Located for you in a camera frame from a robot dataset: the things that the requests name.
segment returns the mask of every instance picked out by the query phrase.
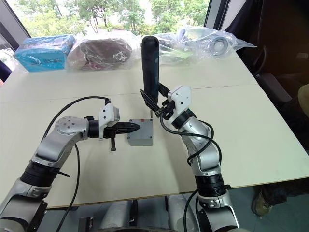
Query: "white bracket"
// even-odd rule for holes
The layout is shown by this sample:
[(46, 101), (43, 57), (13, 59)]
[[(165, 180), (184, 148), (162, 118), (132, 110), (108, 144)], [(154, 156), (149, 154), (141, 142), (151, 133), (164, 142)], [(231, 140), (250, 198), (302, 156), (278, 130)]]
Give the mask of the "white bracket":
[(119, 109), (114, 107), (111, 103), (104, 106), (98, 115), (98, 137), (102, 140), (104, 137), (104, 128), (112, 127), (119, 122)]
[(168, 120), (168, 125), (189, 108), (191, 104), (191, 89), (189, 86), (177, 86), (168, 93), (168, 101), (175, 102), (175, 109), (172, 117)]

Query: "blue box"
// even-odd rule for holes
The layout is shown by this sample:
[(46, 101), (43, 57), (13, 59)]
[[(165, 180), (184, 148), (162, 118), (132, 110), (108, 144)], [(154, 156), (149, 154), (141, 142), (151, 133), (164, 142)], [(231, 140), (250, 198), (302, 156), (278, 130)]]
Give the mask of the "blue box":
[(27, 38), (14, 57), (29, 72), (64, 69), (74, 43), (73, 35)]

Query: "black handle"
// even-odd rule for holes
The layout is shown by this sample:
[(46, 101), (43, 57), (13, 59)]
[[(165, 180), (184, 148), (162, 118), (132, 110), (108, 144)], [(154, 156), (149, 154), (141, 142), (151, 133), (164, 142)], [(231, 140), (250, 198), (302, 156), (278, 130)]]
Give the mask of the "black handle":
[(141, 63), (144, 92), (157, 104), (159, 97), (159, 40), (155, 36), (143, 38), (141, 42)]

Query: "green foliage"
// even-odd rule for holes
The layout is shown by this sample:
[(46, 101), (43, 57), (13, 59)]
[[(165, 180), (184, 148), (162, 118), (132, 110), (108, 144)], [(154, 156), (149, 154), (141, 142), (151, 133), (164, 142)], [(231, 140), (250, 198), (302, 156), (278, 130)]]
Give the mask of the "green foliage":
[(150, 0), (150, 2), (154, 19), (158, 23), (160, 23), (163, 18), (164, 12), (169, 12), (172, 16), (181, 15), (183, 13), (181, 0)]
[(85, 34), (86, 24), (78, 16), (63, 16), (55, 0), (19, 0), (17, 6), (27, 14), (22, 22), (32, 37)]
[(173, 16), (170, 11), (164, 11), (161, 15), (160, 22), (155, 25), (153, 34), (165, 32), (177, 32), (179, 16)]
[(119, 7), (118, 0), (73, 0), (67, 4), (71, 13), (79, 13), (80, 18), (91, 23), (91, 19), (97, 23), (97, 18), (101, 18), (107, 27), (107, 18), (113, 15)]
[(145, 10), (140, 7), (138, 0), (122, 0), (119, 8), (120, 22), (124, 23), (125, 29), (130, 29), (138, 34), (138, 27), (145, 21)]
[(138, 27), (138, 34), (140, 35), (152, 35), (154, 34), (154, 24), (142, 24)]
[[(86, 22), (95, 32), (98, 28), (126, 29), (134, 34), (148, 35), (176, 32), (185, 22), (203, 25), (209, 3), (209, 0), (149, 1), (156, 21), (154, 25), (145, 24), (145, 10), (140, 0), (66, 0), (63, 3), (66, 15), (61, 13), (57, 0), (17, 0), (17, 6), (27, 15), (22, 21), (32, 36), (85, 34)], [(112, 15), (118, 17), (120, 24), (109, 22)], [(99, 25), (98, 19), (102, 19), (103, 24)]]
[(58, 18), (54, 11), (44, 15), (37, 14), (32, 18), (25, 17), (23, 23), (32, 37), (48, 35), (85, 34), (85, 23), (80, 22), (77, 16)]
[(6, 57), (1, 57), (0, 60), (1, 60), (2, 62), (6, 62), (8, 59), (7, 59)]
[(204, 0), (184, 0), (185, 16), (189, 18), (188, 24), (203, 26), (208, 4)]

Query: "gray box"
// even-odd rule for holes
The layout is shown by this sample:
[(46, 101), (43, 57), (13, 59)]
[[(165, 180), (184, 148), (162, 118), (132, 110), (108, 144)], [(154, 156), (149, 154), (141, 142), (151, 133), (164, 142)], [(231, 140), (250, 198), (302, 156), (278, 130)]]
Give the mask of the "gray box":
[(130, 119), (130, 122), (140, 125), (140, 129), (127, 134), (127, 140), (131, 146), (152, 146), (153, 143), (153, 120)]

